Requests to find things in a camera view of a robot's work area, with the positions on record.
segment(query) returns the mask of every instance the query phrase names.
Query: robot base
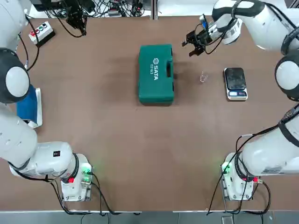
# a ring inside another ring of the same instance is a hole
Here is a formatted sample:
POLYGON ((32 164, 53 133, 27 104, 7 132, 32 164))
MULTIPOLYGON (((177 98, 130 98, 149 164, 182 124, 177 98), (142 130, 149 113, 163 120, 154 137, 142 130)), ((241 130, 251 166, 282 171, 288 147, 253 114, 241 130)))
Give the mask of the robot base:
MULTIPOLYGON (((228 165, 228 162, 231 160, 234 154, 235 153, 228 154, 224 163, 221 166, 222 171, 228 165)), ((223 175, 221 181, 224 199, 238 201, 242 200, 246 182, 237 175, 235 169, 235 159, 233 159, 229 164, 229 167, 226 169, 226 174, 223 175)), ((252 190, 253 181, 247 182, 243 200, 248 200, 251 198, 252 190)))
POLYGON ((89 164, 87 158, 82 154, 77 154, 79 159, 79 170, 73 182, 61 182, 64 201, 90 201, 91 199, 91 181, 92 175, 87 175, 86 172, 92 172, 93 168, 89 164))

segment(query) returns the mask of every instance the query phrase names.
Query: green toolbox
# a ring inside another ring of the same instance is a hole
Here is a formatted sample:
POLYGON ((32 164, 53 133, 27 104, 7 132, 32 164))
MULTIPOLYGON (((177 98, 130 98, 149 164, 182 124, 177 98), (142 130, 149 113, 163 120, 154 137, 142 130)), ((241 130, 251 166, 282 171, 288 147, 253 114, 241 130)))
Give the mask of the green toolbox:
POLYGON ((139 100, 144 105, 170 105, 174 99, 171 44, 143 45, 139 53, 139 100))

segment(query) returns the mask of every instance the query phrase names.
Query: white control box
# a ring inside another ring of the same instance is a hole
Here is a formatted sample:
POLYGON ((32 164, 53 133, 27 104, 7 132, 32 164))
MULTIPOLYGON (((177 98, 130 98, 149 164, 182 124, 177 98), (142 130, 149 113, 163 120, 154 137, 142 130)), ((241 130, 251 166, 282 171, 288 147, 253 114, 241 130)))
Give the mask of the white control box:
POLYGON ((36 28, 36 34, 39 43, 37 43, 36 35, 33 30, 30 31, 28 36, 36 46, 40 47, 43 44, 45 44, 49 39, 51 39, 55 35, 55 32, 50 26, 49 22, 46 21, 36 28))

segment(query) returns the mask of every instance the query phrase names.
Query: gray floor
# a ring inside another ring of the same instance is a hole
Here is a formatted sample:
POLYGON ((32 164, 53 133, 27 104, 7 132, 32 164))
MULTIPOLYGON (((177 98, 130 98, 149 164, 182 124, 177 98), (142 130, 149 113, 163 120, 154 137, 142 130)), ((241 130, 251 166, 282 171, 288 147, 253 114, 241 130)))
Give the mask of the gray floor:
MULTIPOLYGON (((109 215, 110 224, 222 224, 222 217, 229 216, 221 212, 206 216, 205 212, 173 213, 143 212, 138 216, 132 213, 109 215)), ((67 215, 62 212, 38 213, 2 213, 1 224, 80 224, 82 216, 67 215)), ((261 224, 260 216, 240 213, 234 216, 235 224, 261 224)), ((82 224, 107 224, 108 217, 98 214, 86 215, 82 224)), ((297 224, 299 212, 275 211, 263 217, 264 224, 297 224)))

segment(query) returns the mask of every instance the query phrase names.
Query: green light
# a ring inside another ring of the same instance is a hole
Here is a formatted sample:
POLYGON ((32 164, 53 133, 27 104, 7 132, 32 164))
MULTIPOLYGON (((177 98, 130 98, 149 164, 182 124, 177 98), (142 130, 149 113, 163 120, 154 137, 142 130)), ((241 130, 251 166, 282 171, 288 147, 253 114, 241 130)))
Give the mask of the green light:
POLYGON ((227 174, 230 172, 230 167, 229 167, 229 163, 228 162, 224 162, 223 165, 222 165, 222 171, 223 171, 223 174, 227 174))

